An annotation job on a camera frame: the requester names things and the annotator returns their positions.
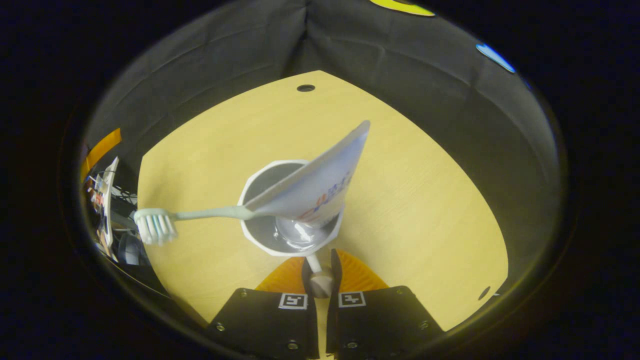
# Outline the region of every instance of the toothbrush handle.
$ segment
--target toothbrush handle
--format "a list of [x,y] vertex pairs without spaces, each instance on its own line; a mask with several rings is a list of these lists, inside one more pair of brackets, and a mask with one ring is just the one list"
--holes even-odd
[[225,217],[249,220],[255,217],[255,213],[247,210],[244,206],[227,206],[226,208],[207,209],[200,211],[189,211],[176,213],[175,220],[192,220],[197,218]]

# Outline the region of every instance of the wooden table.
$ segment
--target wooden table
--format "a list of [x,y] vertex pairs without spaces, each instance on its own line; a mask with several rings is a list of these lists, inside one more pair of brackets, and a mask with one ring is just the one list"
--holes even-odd
[[[311,84],[311,92],[297,91]],[[312,160],[361,121],[371,130],[329,244],[406,285],[445,331],[477,311],[507,277],[502,234],[456,162],[410,120],[321,71],[281,79],[199,114],[142,159],[140,208],[189,211],[237,203],[254,172],[274,160]],[[285,258],[243,236],[238,220],[178,222],[179,238],[146,245],[164,287],[210,322],[236,288],[254,288]],[[325,250],[321,258],[328,259]],[[487,296],[478,300],[490,286]],[[326,307],[320,300],[324,349]]]

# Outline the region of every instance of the orange tape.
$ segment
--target orange tape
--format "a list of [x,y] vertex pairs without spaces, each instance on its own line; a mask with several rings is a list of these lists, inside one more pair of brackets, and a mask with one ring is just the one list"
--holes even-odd
[[335,249],[342,265],[340,292],[371,291],[386,289],[389,286],[380,279],[365,263],[348,252]]
[[302,265],[304,262],[305,258],[289,258],[267,275],[256,290],[274,293],[304,294],[305,285],[302,283]]
[[82,167],[80,168],[80,181],[84,180],[89,170],[107,153],[122,141],[120,136],[120,128],[115,129],[105,136],[96,146],[91,149],[89,155],[86,156]]

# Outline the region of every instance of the blue sticker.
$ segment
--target blue sticker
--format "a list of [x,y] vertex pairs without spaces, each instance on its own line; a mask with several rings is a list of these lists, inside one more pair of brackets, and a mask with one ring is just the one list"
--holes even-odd
[[504,67],[508,72],[516,72],[516,70],[511,65],[509,65],[508,62],[504,61],[504,59],[500,55],[498,55],[498,53],[493,51],[493,49],[491,47],[488,47],[486,44],[477,44],[476,49],[478,49],[478,51],[483,53],[489,59],[498,63],[498,65],[500,65],[501,67]]

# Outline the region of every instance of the yellow tape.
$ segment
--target yellow tape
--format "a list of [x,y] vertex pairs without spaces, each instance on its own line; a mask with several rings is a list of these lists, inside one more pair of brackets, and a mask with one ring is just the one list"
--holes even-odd
[[84,159],[84,163],[80,168],[80,181],[84,180],[89,170],[107,153],[122,141],[120,136],[120,128],[115,129],[105,136],[96,146],[91,149],[89,155]]
[[383,8],[397,10],[399,12],[410,13],[420,16],[435,16],[431,11],[421,8],[417,5],[403,4],[395,0],[370,0],[372,3],[382,6]]

